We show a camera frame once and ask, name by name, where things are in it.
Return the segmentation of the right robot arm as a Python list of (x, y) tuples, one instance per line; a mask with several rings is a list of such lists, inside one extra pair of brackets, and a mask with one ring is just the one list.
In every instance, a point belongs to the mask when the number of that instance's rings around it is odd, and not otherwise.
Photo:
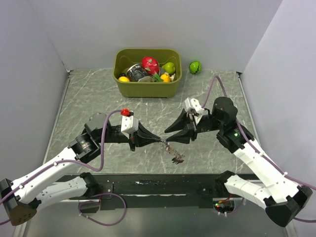
[(266, 155), (254, 136), (237, 120), (237, 108), (228, 97), (215, 99), (212, 110), (203, 108), (198, 99), (187, 98), (178, 119), (165, 132), (175, 132), (168, 142), (188, 144), (199, 133), (217, 131), (220, 144), (244, 162), (263, 186), (225, 171), (216, 180), (216, 192), (222, 197), (238, 195), (265, 210), (280, 227), (286, 227), (306, 206), (311, 188), (290, 180)]

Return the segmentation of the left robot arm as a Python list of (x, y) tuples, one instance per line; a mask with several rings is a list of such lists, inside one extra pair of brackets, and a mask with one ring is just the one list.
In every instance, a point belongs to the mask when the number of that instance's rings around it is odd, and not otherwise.
[(84, 166), (95, 172), (104, 167), (104, 145), (127, 143), (131, 151), (161, 138), (147, 130), (128, 109), (114, 110), (108, 115), (93, 114), (77, 136), (57, 156), (18, 179), (0, 182), (0, 203), (12, 226), (21, 225), (51, 204), (72, 197), (93, 198), (98, 184), (90, 173), (72, 181), (55, 184), (74, 168)]

